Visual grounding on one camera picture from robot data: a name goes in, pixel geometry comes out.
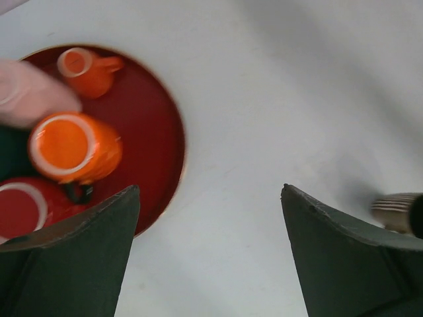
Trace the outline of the large orange mug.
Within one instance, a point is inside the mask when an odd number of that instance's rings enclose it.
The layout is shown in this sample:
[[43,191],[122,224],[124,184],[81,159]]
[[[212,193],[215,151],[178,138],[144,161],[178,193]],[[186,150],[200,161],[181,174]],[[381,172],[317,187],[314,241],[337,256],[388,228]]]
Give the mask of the large orange mug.
[[122,160],[119,134],[110,125],[78,112],[58,112],[32,130],[28,154],[34,167],[60,184],[91,185]]

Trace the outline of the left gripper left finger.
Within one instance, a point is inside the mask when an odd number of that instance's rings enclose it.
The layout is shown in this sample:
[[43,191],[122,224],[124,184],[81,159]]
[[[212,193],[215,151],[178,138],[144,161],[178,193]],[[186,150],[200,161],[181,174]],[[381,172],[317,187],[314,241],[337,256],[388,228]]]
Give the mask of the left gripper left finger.
[[135,185],[1,245],[2,316],[113,316],[140,210]]

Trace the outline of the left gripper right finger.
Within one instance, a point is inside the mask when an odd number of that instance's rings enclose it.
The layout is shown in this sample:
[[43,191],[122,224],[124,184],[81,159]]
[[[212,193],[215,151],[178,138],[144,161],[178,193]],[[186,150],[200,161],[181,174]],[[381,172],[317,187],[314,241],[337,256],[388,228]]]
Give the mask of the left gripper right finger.
[[422,315],[422,239],[371,225],[289,184],[281,204],[309,316]]

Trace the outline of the brown speckled mug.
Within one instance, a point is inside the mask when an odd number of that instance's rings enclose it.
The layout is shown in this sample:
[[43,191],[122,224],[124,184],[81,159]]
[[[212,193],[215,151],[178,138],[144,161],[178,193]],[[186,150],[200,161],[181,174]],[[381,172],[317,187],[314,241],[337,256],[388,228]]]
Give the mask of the brown speckled mug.
[[387,230],[422,239],[422,193],[384,195],[371,204],[371,214]]

